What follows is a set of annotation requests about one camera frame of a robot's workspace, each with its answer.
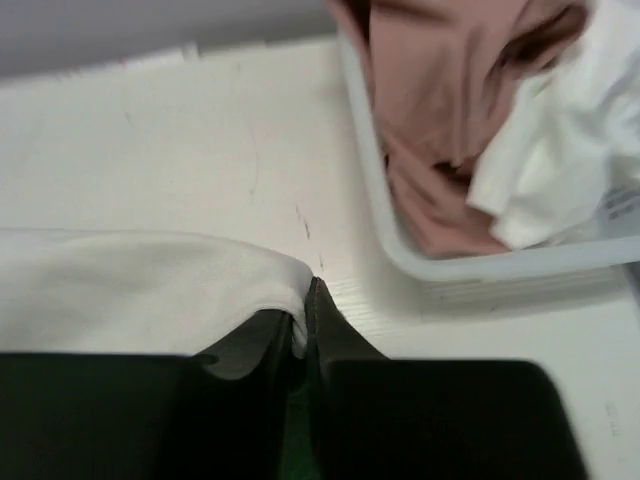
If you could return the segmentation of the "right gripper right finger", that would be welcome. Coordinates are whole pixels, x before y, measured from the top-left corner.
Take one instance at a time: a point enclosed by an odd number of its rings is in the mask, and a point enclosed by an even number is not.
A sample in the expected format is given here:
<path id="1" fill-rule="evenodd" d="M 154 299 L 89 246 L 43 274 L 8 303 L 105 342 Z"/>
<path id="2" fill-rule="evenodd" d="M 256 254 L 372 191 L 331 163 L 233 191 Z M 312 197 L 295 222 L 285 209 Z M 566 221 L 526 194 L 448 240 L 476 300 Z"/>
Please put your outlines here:
<path id="1" fill-rule="evenodd" d="M 561 397 L 520 359 L 392 359 L 314 278 L 305 299 L 312 450 L 324 479 L 584 479 Z"/>

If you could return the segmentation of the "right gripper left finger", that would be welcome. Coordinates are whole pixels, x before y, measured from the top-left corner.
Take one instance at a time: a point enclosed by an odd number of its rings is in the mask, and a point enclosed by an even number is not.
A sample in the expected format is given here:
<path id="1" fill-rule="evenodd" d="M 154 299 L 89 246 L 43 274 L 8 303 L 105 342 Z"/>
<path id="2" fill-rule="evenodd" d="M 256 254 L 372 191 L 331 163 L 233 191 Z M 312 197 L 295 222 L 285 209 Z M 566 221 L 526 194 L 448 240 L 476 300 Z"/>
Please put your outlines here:
<path id="1" fill-rule="evenodd" d="M 274 479 L 292 319 L 260 311 L 194 355 L 5 353 L 5 479 Z"/>

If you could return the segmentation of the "white green Charlie Brown t-shirt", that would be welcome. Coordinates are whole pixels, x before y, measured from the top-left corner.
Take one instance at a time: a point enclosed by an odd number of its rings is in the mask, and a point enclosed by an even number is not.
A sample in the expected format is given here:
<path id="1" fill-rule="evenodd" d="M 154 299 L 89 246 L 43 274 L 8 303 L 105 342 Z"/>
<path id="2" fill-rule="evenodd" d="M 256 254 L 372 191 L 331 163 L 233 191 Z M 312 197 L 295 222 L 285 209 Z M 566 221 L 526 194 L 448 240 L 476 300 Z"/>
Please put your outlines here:
<path id="1" fill-rule="evenodd" d="M 312 278 L 295 258 L 217 237 L 5 229 L 1 348 L 191 355 L 279 310 L 302 356 Z"/>

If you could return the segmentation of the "pink t-shirt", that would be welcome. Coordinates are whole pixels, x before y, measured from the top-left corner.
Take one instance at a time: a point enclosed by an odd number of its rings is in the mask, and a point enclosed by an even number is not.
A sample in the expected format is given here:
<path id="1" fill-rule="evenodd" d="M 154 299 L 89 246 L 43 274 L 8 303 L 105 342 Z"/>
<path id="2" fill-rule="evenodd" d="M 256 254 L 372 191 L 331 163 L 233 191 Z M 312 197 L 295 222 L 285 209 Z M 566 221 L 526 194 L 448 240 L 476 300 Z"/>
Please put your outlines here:
<path id="1" fill-rule="evenodd" d="M 519 82 L 581 34 L 581 1 L 333 1 L 355 46 L 395 204 L 431 256 L 504 251 L 466 197 Z"/>

